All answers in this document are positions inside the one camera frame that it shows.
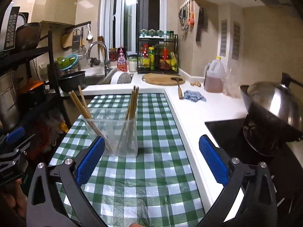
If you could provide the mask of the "wooden chopstick pair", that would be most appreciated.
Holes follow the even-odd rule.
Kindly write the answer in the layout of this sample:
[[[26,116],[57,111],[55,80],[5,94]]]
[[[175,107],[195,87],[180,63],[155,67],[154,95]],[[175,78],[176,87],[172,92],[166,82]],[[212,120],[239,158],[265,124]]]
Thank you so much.
[[[92,130],[98,136],[101,136],[102,138],[104,138],[104,140],[105,140],[105,147],[107,149],[111,149],[111,145],[110,145],[110,142],[109,142],[108,138],[97,127],[97,125],[95,124],[95,122],[93,121],[92,118],[91,119],[87,118],[87,113],[86,113],[86,110],[85,110],[85,108],[83,106],[83,101],[79,100],[78,96],[76,95],[76,93],[73,90],[71,92],[68,92],[68,94],[71,97],[71,99],[74,102],[74,104],[76,105],[76,107],[80,110],[81,115],[84,117],[84,119],[87,119],[87,122],[88,122],[89,126],[92,128]]]

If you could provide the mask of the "hanging kitchen utensils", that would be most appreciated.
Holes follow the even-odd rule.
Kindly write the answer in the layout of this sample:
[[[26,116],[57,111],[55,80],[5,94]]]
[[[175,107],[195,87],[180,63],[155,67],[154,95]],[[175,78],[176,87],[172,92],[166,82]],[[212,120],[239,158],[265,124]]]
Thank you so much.
[[[189,27],[193,27],[195,24],[193,1],[194,0],[186,0],[180,6],[178,16],[183,31],[187,31]]]

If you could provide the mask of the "black induction cooktop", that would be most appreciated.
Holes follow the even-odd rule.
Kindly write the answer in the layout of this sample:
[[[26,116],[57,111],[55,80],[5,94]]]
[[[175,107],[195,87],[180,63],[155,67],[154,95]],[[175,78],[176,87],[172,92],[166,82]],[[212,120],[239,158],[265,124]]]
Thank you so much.
[[[248,165],[267,164],[276,193],[278,225],[301,225],[302,166],[289,146],[248,118],[207,121],[205,125],[230,157]]]

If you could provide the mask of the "black pot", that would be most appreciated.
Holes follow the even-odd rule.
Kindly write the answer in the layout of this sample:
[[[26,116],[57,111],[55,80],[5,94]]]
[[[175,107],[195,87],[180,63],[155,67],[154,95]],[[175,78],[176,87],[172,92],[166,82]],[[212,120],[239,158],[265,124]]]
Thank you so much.
[[[65,93],[72,90],[78,90],[78,86],[84,89],[86,88],[85,71],[77,71],[61,76],[58,78],[58,84]]]

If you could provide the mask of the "steel wok with lid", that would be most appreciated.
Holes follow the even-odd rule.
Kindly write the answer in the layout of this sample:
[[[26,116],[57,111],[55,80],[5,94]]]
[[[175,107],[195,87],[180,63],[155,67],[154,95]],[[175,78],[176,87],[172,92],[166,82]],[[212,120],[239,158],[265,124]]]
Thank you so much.
[[[241,85],[245,108],[256,124],[263,124],[286,142],[302,140],[302,103],[289,88],[302,82],[282,73],[280,82],[256,82]]]

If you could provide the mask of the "green plastic bowl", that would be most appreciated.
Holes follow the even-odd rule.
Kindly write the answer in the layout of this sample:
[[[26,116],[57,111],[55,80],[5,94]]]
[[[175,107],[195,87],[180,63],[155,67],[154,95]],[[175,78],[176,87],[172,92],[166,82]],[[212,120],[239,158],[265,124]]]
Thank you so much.
[[[66,57],[58,57],[57,62],[61,71],[69,70],[74,67],[78,62],[78,55],[71,54]]]

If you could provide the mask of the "black shelf rack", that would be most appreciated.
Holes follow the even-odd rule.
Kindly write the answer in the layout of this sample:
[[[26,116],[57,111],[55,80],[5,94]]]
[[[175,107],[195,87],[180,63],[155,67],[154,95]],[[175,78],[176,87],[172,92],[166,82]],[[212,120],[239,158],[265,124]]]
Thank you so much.
[[[1,53],[1,76],[7,73],[8,71],[16,70],[20,65],[25,64],[27,79],[30,79],[32,77],[30,62],[35,58],[38,58],[39,56],[47,53],[49,58],[49,64],[51,66],[51,72],[54,74],[54,81],[53,81],[54,91],[55,91],[54,95],[55,97],[59,98],[59,109],[64,117],[64,121],[67,124],[67,127],[71,128],[71,123],[68,118],[66,109],[63,104],[63,99],[60,93],[58,78],[55,75],[52,38],[53,38],[52,31],[49,30],[46,36],[40,38],[40,41],[43,41],[44,39],[48,40],[48,45],[46,47],[40,47],[40,48],[35,48],[25,51],[17,51],[15,49],[11,49]]]

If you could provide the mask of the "clear plastic utensil container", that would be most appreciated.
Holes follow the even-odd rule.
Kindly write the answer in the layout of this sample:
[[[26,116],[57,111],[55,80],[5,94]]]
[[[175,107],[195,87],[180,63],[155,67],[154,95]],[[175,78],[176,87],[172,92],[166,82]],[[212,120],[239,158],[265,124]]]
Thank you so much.
[[[120,139],[123,124],[125,122],[126,108],[89,108],[93,121],[101,132],[108,138],[111,149],[105,148],[104,155],[135,158],[138,155],[137,141],[137,118],[135,117],[134,132],[131,142],[124,141],[120,146]],[[89,137],[94,140],[98,135],[89,126],[87,119],[81,116]]]

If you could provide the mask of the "wooden chopsticks in container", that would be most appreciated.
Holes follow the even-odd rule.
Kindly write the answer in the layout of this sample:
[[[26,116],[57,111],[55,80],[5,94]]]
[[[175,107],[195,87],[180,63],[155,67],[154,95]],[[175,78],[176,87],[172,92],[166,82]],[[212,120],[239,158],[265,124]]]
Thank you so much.
[[[120,146],[124,141],[127,144],[131,142],[134,132],[134,122],[135,122],[135,115],[136,115],[137,102],[138,102],[138,93],[139,93],[139,87],[134,86],[131,92],[131,97],[125,116],[125,122],[122,127],[118,146]]]

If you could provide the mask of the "blue dish cloth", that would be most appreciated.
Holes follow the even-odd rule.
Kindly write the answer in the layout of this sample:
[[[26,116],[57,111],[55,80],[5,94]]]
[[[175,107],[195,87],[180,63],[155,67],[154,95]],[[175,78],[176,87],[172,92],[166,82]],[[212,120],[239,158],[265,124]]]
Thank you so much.
[[[184,92],[183,98],[185,100],[190,100],[194,103],[200,100],[206,102],[206,98],[200,92],[197,91],[186,90]]]

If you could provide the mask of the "pink dish soap bottle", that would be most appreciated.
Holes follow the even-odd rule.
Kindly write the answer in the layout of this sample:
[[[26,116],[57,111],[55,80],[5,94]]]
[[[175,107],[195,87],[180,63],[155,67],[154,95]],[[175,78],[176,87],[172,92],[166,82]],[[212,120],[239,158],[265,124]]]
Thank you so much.
[[[117,68],[120,71],[127,72],[127,60],[122,48],[118,50]]]

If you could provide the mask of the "white jar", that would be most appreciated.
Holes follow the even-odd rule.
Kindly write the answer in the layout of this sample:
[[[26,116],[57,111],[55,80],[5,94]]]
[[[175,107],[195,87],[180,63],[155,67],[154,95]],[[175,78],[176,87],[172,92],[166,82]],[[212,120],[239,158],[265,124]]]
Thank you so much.
[[[128,58],[129,72],[137,72],[138,58],[131,56]]]

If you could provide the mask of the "round wooden cutting board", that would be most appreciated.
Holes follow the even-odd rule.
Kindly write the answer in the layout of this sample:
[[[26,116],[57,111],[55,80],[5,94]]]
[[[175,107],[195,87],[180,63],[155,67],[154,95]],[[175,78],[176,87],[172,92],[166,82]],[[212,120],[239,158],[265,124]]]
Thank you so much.
[[[170,74],[157,74],[157,73],[147,73],[142,76],[142,80],[148,84],[158,85],[158,86],[176,86],[177,82],[173,80],[173,77],[179,77],[179,84],[185,83],[185,78],[177,75]]]

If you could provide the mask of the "black spice rack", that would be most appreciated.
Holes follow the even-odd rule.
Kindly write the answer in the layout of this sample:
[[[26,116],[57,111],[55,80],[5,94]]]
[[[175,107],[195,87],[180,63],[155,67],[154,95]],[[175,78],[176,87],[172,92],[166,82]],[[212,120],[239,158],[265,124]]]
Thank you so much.
[[[137,37],[138,73],[179,74],[179,37],[174,31],[142,29]]]

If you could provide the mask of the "window frame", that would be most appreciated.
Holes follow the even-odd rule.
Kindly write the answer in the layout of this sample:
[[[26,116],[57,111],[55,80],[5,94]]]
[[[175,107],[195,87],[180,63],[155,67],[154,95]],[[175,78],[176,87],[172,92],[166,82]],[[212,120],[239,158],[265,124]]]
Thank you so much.
[[[100,0],[98,36],[108,49],[139,51],[141,30],[167,31],[167,0]]]

